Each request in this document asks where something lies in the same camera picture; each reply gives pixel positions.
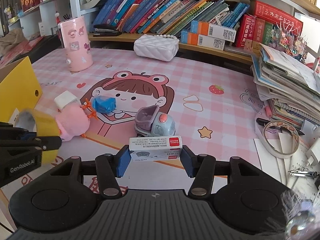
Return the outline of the yellow tape roll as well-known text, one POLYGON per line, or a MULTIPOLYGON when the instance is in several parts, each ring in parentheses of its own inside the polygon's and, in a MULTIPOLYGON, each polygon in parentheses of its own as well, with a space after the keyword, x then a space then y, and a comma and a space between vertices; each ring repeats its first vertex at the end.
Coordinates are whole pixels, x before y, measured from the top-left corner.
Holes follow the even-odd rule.
POLYGON ((62 139, 58 125, 51 115, 35 109, 24 109, 18 114, 14 126, 29 131, 27 140, 40 139, 42 165, 55 160, 62 145, 62 139))

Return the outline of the white staples box red label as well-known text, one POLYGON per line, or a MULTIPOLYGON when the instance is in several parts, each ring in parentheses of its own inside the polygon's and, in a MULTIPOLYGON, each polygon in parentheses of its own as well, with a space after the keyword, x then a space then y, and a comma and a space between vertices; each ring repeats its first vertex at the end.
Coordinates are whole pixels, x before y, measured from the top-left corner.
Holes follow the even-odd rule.
POLYGON ((182 138, 179 135, 130 138, 129 150, 133 161, 178 159, 182 151, 182 138))

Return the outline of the pink plush chick toy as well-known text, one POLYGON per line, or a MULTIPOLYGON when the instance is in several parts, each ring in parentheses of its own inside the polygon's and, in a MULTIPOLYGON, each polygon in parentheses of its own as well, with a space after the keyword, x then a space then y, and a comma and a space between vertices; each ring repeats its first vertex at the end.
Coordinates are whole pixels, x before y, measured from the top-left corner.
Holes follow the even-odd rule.
POLYGON ((59 113, 55 116, 55 121, 60 131, 60 138, 63 141, 70 141, 75 136, 86 137, 85 133, 89 129, 91 118, 97 119, 97 112, 92 104, 85 98, 85 104, 77 101, 65 103, 65 100, 54 99, 59 113))

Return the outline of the yellow cardboard box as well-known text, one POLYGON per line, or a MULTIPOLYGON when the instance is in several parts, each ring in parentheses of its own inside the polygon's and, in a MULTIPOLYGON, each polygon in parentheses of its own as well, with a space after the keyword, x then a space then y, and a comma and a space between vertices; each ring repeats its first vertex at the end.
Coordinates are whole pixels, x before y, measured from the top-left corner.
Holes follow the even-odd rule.
POLYGON ((42 95, 29 57, 1 68, 1 122, 9 122, 25 108, 34 108, 42 95))

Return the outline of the grey blue toy truck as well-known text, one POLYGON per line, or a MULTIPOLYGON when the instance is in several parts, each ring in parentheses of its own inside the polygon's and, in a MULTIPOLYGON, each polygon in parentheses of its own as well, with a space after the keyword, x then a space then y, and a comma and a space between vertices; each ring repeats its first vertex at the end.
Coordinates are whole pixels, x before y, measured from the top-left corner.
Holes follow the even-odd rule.
POLYGON ((137 137, 169 137, 176 133, 172 116, 159 110, 158 105, 142 107, 135 116, 137 137))

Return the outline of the blue crumpled wrapper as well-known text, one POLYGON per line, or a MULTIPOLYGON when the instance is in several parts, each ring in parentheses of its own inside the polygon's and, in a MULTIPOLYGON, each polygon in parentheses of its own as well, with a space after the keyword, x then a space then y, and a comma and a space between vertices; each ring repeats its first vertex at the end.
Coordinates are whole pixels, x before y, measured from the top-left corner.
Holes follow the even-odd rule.
POLYGON ((116 99, 107 96, 96 96, 92 100, 92 107, 98 113, 108 114, 116 109, 116 99))

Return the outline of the pink cartoon desk mat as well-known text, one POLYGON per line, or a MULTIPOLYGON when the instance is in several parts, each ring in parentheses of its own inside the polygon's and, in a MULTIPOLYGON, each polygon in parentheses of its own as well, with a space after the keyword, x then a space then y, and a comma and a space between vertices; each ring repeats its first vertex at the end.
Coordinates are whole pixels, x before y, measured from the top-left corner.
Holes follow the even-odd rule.
POLYGON ((72 74, 57 49, 31 63, 42 95, 34 108, 59 113, 54 99, 69 91, 90 103, 116 99, 116 109, 91 118, 85 138, 63 141, 52 163, 18 178, 9 212, 12 239, 268 239, 283 236, 286 187, 257 167, 251 77, 181 58, 169 62, 133 51, 92 49, 94 63, 72 74), (117 178, 122 196, 99 192, 95 158, 117 154, 136 138, 135 116, 158 105, 175 135, 195 155, 216 159, 211 195, 194 199, 181 161, 133 161, 117 178))

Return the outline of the white square charger block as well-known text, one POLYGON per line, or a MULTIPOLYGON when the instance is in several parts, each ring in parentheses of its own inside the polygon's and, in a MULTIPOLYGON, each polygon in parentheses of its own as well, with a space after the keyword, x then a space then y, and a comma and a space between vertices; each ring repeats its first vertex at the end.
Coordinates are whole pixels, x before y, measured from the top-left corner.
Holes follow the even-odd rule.
POLYGON ((67 90, 61 93, 60 95, 58 95, 54 99, 54 103, 56 104, 59 111, 62 111, 67 105, 71 103, 76 103, 77 105, 81 105, 80 99, 67 90))

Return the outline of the brown folded cloth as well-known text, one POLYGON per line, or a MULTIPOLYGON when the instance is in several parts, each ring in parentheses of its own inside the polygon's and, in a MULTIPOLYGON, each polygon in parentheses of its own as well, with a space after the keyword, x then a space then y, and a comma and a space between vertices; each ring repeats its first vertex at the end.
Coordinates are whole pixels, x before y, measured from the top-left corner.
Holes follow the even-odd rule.
POLYGON ((4 56, 9 50, 25 40, 26 38, 21 28, 12 29, 7 35, 0 38, 0 55, 4 56))

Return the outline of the white power adapter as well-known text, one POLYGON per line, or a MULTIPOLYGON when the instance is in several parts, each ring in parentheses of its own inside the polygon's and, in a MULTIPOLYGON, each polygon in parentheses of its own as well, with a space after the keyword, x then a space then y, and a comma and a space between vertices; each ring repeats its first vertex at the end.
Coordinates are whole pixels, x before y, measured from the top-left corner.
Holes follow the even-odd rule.
POLYGON ((317 138, 313 145, 306 152, 308 164, 314 167, 319 164, 320 161, 320 138, 317 138))

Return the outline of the stack of papers and notebooks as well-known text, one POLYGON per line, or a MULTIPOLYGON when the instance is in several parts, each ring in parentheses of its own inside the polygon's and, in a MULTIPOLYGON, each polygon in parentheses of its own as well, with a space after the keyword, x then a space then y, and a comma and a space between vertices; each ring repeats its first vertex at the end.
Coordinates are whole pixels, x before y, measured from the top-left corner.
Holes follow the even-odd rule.
POLYGON ((306 65, 264 44, 252 56, 254 83, 266 114, 296 128, 305 121, 319 126, 319 88, 306 65))

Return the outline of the white quilted handbag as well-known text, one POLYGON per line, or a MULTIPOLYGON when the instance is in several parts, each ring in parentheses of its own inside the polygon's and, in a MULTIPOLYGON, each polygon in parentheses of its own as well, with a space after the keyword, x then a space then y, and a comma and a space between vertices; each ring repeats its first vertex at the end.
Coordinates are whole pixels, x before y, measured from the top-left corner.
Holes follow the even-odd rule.
POLYGON ((136 55, 160 61, 171 61, 178 52, 179 39, 172 35, 146 35, 135 40, 136 55))

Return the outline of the lower orange white box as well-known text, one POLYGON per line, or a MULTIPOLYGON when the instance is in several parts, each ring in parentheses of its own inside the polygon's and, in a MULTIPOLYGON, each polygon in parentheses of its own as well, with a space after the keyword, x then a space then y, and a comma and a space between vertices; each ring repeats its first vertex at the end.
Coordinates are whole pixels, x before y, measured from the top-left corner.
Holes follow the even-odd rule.
POLYGON ((181 32, 180 42, 183 44, 191 44, 217 50, 224 50, 225 47, 225 40, 206 35, 190 33, 186 30, 181 32))

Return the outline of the orange white box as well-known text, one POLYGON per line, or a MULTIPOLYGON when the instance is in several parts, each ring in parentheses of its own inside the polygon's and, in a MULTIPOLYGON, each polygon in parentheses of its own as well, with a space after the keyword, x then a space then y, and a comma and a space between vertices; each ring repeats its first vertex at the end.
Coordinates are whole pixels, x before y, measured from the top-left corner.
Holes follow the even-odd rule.
POLYGON ((236 38, 236 30, 220 25, 211 24, 209 22, 201 22, 193 20, 190 26, 190 32, 201 34, 214 38, 219 38, 228 42, 234 42, 236 38))
POLYGON ((191 44, 217 50, 224 50, 225 47, 225 40, 206 35, 190 33, 186 30, 181 32, 180 42, 183 44, 191 44))

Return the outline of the pink cylindrical humidifier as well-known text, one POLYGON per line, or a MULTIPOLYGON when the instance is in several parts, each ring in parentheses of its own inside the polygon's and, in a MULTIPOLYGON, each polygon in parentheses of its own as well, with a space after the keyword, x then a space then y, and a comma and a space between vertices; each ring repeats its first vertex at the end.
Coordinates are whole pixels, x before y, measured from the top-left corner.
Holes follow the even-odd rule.
POLYGON ((58 31, 70 72, 86 70, 93 64, 84 16, 60 22, 58 31))

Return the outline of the upper orange white box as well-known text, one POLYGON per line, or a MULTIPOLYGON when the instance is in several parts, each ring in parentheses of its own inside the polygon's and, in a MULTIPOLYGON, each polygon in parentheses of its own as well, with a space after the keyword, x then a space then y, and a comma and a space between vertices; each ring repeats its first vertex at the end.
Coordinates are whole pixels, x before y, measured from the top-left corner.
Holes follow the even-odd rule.
POLYGON ((234 42, 236 38, 236 30, 220 25, 211 24, 209 22, 201 22, 193 20, 190 26, 190 32, 201 34, 214 38, 219 38, 228 42, 234 42))

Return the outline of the row of leaning books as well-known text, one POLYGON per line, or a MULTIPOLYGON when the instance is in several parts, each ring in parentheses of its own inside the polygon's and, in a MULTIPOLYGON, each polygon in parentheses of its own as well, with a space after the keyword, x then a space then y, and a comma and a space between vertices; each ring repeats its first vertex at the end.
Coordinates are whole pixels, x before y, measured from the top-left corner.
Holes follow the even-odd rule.
POLYGON ((100 11, 91 23, 94 35, 196 33, 202 22, 235 29, 249 4, 232 0, 91 0, 100 11))

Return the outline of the red dictionary on top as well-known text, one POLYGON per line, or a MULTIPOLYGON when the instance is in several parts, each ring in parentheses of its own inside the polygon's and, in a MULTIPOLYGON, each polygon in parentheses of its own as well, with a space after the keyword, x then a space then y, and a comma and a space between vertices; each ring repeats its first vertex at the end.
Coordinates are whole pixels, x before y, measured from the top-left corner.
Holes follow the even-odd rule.
POLYGON ((272 24, 291 30, 295 35, 299 35, 303 29, 303 22, 294 16, 271 6, 267 3, 251 0, 250 13, 272 24))

